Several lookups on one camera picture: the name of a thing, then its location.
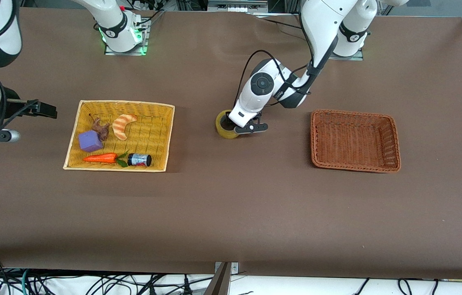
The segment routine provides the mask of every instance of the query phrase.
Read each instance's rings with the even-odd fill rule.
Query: brown table
[[[236,140],[214,118],[245,61],[265,49],[304,65],[298,30],[165,13],[147,56],[107,57],[93,23],[87,11],[21,10],[23,52],[0,79],[59,117],[18,118],[21,140],[0,143],[6,267],[211,273],[239,261],[262,275],[462,278],[460,18],[378,17],[364,61],[328,62],[302,106],[266,109],[269,131]],[[63,170],[81,99],[174,104],[167,172]],[[402,170],[315,168],[317,108],[393,116]]]

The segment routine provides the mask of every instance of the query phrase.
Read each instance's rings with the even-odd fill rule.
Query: orange carrot
[[[116,163],[116,158],[118,155],[116,153],[106,153],[102,155],[92,155],[83,158],[85,162],[96,162],[96,163],[109,163],[114,164]]]

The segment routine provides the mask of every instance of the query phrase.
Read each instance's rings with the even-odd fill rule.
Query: purple block
[[[98,134],[93,130],[79,134],[77,139],[80,141],[80,149],[83,151],[90,153],[103,148],[103,143],[101,143]]]

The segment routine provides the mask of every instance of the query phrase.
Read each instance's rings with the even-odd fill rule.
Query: white robot link
[[[383,2],[400,6],[407,1]],[[304,0],[300,24],[311,51],[306,71],[302,77],[297,77],[268,52],[257,51],[269,54],[270,58],[253,69],[233,109],[220,112],[216,117],[220,136],[236,138],[240,134],[266,131],[267,124],[261,123],[259,118],[271,97],[285,108],[301,105],[332,53],[351,56],[364,45],[376,13],[376,0]]]
[[[72,0],[87,8],[102,33],[103,40],[114,52],[127,52],[143,42],[141,16],[124,11],[116,0]],[[0,67],[9,65],[21,52],[21,32],[18,25],[18,1],[0,0]],[[56,118],[54,106],[37,99],[24,101],[16,92],[0,82],[0,142],[19,140],[19,133],[5,129],[16,116],[46,116]]]

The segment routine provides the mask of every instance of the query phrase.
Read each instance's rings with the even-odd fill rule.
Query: gray floor
[[[431,6],[411,6],[429,2]],[[462,0],[410,0],[408,5],[395,7],[390,15],[409,15],[409,16],[462,16]]]

